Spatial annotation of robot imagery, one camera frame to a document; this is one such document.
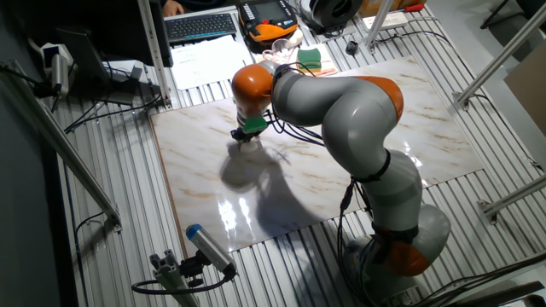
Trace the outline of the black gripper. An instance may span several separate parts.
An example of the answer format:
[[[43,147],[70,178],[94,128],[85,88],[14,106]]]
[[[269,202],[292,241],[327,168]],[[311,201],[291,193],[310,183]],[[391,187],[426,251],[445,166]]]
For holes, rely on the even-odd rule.
[[[236,140],[238,143],[243,143],[244,140],[249,140],[250,138],[250,135],[249,134],[246,134],[243,129],[241,128],[237,128],[235,130],[232,130],[230,132],[230,135],[231,137]],[[251,141],[253,142],[256,142],[257,140],[259,140],[259,134],[255,134],[252,138],[251,138]]]

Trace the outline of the person's bare hand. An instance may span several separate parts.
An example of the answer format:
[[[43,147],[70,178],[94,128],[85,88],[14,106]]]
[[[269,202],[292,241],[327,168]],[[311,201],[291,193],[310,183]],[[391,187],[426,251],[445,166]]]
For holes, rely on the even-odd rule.
[[[161,0],[164,17],[175,16],[184,13],[183,6],[177,0]]]

